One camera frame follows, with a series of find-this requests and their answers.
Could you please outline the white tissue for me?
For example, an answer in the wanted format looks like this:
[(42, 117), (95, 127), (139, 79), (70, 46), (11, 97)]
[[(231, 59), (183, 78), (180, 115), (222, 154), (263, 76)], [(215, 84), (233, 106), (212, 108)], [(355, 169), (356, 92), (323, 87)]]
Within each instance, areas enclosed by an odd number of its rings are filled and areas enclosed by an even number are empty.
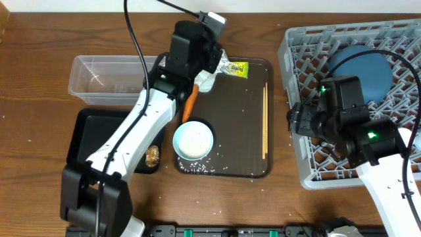
[(216, 73), (209, 73), (205, 70), (202, 70), (194, 80), (194, 84), (199, 86), (199, 92), (201, 93), (207, 93), (210, 92), (214, 81), (216, 80)]

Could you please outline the foil and yellow snack wrapper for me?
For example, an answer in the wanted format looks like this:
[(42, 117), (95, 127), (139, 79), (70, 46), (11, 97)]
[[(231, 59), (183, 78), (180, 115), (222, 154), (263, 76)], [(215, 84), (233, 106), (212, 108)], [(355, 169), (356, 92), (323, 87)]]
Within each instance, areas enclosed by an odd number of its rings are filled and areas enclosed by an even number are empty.
[(225, 52), (222, 50), (220, 62), (216, 68), (215, 73), (223, 73), (230, 76), (237, 76), (240, 78), (248, 78), (249, 62), (231, 62)]

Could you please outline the blue plate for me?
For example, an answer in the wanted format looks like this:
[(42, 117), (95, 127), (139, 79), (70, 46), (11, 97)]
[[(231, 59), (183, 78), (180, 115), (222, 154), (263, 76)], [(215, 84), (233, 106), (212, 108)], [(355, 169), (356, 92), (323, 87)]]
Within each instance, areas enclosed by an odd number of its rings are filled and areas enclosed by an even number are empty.
[(336, 69), (332, 76), (357, 76), (365, 103), (382, 102), (393, 85), (392, 69), (380, 54), (362, 55), (351, 59)]

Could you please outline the pink cup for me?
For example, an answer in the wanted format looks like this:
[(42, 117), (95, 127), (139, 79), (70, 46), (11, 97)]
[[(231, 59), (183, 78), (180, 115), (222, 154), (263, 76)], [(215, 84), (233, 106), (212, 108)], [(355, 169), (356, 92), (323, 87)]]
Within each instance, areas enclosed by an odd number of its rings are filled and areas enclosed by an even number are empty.
[(412, 132), (408, 128), (398, 128), (398, 131), (405, 144), (405, 149), (407, 149), (407, 147), (409, 146), (409, 141), (410, 141)]

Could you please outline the brown food scrap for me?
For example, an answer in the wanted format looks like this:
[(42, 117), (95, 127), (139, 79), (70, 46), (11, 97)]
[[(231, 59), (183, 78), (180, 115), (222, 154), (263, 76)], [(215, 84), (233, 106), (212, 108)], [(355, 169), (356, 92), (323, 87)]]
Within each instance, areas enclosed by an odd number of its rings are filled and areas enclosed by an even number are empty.
[(156, 167), (160, 162), (160, 153), (159, 147), (157, 145), (152, 145), (145, 152), (145, 164), (149, 168)]

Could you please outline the blue cup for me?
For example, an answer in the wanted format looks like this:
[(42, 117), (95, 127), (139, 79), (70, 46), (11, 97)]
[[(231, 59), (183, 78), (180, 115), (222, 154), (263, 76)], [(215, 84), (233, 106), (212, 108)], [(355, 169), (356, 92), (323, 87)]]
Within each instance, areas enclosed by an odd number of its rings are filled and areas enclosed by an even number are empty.
[(421, 133), (420, 132), (417, 132), (413, 145), (417, 150), (419, 151), (421, 150)]

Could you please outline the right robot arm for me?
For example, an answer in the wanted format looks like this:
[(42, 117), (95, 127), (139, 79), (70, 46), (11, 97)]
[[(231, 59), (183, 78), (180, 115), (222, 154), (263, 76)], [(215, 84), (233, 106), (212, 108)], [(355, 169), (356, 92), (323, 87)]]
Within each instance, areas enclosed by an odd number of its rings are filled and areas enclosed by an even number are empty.
[(369, 191), (389, 236), (420, 235), (420, 192), (404, 160), (410, 131), (370, 118), (358, 77), (323, 79), (318, 104), (296, 102), (286, 119), (290, 132), (334, 144)]

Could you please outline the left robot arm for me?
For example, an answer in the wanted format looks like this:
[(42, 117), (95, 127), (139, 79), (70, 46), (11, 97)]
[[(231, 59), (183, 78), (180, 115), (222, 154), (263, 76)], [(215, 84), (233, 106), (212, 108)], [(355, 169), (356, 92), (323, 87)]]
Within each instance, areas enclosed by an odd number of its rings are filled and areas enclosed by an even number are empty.
[(176, 23), (170, 50), (156, 58), (122, 124), (87, 161), (67, 160), (62, 220), (98, 236), (143, 235), (145, 224), (133, 216), (128, 184), (152, 141), (191, 95), (195, 77), (216, 70), (224, 26), (224, 20), (205, 15)]

